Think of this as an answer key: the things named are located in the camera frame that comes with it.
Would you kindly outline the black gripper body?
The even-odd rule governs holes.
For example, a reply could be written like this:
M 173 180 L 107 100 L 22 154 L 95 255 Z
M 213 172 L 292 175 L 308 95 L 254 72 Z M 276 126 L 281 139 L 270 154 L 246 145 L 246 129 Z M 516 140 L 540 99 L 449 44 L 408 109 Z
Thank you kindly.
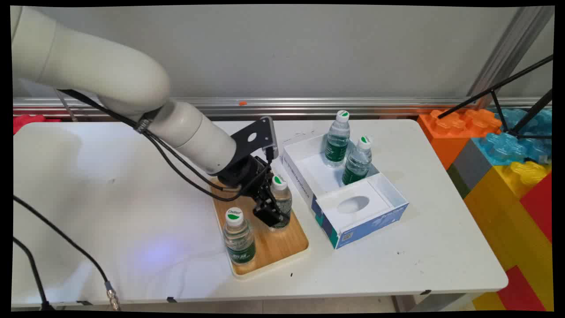
M 218 180 L 228 187 L 240 186 L 243 197 L 266 199 L 267 177 L 270 166 L 260 157 L 247 155 L 242 160 L 224 168 L 218 173 Z

